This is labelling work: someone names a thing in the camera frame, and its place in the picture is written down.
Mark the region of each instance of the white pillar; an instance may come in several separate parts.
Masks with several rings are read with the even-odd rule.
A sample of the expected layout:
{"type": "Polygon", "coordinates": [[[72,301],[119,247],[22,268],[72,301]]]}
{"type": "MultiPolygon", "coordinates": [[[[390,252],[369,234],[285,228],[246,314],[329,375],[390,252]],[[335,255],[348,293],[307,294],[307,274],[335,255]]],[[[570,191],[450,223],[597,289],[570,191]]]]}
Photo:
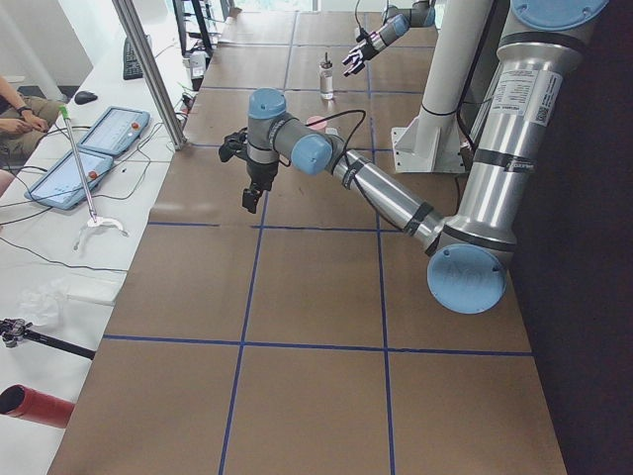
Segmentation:
{"type": "Polygon", "coordinates": [[[393,128],[399,172],[464,171],[455,114],[493,0],[449,0],[418,116],[393,128]]]}
{"type": "Polygon", "coordinates": [[[7,47],[20,60],[29,77],[40,86],[47,99],[65,101],[66,96],[61,93],[54,79],[42,64],[40,57],[33,51],[29,39],[11,20],[11,16],[2,6],[2,2],[0,2],[0,29],[7,34],[7,47]]]}

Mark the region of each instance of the red cylinder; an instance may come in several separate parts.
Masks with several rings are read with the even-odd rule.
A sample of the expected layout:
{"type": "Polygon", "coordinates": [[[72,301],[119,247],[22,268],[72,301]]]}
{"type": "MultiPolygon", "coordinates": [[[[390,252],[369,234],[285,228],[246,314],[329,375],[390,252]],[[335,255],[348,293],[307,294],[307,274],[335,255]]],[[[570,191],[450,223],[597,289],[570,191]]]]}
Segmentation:
{"type": "Polygon", "coordinates": [[[54,428],[66,428],[74,407],[68,401],[20,384],[11,386],[0,395],[0,414],[54,428]]]}

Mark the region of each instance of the green handle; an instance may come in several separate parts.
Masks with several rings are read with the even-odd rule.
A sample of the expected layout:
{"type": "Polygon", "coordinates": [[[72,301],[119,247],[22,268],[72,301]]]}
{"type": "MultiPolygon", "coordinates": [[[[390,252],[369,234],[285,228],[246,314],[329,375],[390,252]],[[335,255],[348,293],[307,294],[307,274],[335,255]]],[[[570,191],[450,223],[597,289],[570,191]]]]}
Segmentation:
{"type": "Polygon", "coordinates": [[[59,112],[61,113],[61,117],[63,117],[64,120],[70,119],[68,117],[68,110],[66,109],[66,106],[59,106],[59,112]]]}

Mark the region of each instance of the robotic arm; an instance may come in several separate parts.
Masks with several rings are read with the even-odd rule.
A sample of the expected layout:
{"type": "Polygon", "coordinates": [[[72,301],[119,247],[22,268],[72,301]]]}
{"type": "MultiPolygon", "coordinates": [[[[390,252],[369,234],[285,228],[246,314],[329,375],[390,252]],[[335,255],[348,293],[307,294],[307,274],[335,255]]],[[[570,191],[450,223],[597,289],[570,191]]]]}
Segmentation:
{"type": "Polygon", "coordinates": [[[360,33],[360,43],[343,60],[349,65],[343,72],[345,76],[357,74],[380,51],[405,35],[409,28],[426,28],[435,23],[435,0],[421,0],[413,3],[409,9],[400,9],[395,5],[387,7],[383,14],[383,26],[380,30],[367,34],[360,33]]]}
{"type": "Polygon", "coordinates": [[[584,7],[576,17],[570,12],[580,7],[573,2],[567,2],[569,12],[553,5],[562,18],[546,7],[525,9],[526,1],[544,0],[511,2],[497,50],[502,73],[455,216],[441,216],[360,153],[346,150],[341,138],[303,125],[286,112],[284,96],[273,89],[251,95],[248,134],[242,130],[226,137],[220,149],[222,161],[233,155],[246,160],[252,181],[243,206],[255,212],[263,190],[272,187],[280,154],[308,174],[327,170],[422,243],[432,255],[428,286],[443,306],[463,314],[493,307],[505,291],[516,247],[511,225],[563,77],[580,64],[594,19],[608,0],[588,0],[593,8],[584,7]]]}

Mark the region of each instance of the person's hand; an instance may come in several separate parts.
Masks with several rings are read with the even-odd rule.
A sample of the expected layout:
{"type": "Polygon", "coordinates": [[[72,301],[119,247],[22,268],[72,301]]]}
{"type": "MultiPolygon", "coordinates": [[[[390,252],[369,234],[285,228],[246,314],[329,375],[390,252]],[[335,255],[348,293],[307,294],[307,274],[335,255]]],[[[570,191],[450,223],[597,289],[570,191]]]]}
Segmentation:
{"type": "Polygon", "coordinates": [[[36,131],[48,132],[48,122],[36,116],[33,112],[24,111],[22,117],[24,117],[25,122],[33,126],[36,131]]]}
{"type": "Polygon", "coordinates": [[[0,131],[9,134],[25,134],[33,130],[33,126],[20,119],[0,119],[0,131]]]}

